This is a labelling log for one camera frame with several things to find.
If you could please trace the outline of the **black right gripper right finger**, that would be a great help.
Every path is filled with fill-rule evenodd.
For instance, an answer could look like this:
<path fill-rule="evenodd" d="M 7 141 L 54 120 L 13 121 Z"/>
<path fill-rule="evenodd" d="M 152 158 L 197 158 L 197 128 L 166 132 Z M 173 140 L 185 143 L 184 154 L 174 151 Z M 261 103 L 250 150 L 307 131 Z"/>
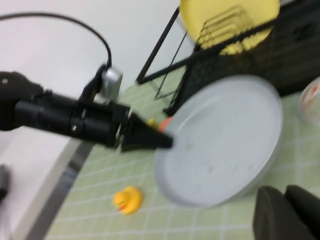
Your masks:
<path fill-rule="evenodd" d="M 298 185 L 288 185 L 285 197 L 316 240 L 320 239 L 320 198 Z"/>

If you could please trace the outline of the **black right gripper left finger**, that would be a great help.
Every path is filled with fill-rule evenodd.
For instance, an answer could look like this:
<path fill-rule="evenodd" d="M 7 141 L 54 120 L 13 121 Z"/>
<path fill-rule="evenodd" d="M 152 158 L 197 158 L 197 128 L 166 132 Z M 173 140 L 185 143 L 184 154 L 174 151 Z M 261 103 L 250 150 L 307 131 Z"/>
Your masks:
<path fill-rule="evenodd" d="M 256 240 L 314 240 L 285 196 L 285 192 L 262 186 L 256 195 L 252 222 Z"/>

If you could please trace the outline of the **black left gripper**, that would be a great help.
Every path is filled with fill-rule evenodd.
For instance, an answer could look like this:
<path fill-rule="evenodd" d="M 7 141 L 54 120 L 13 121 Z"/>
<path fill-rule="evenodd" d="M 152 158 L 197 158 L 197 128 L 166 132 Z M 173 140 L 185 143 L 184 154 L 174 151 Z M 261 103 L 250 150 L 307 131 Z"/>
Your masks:
<path fill-rule="evenodd" d="M 110 101 L 107 104 L 78 101 L 71 112 L 71 137 L 116 148 L 119 131 L 126 123 L 121 152 L 171 148 L 171 135 L 149 126 L 130 107 Z"/>

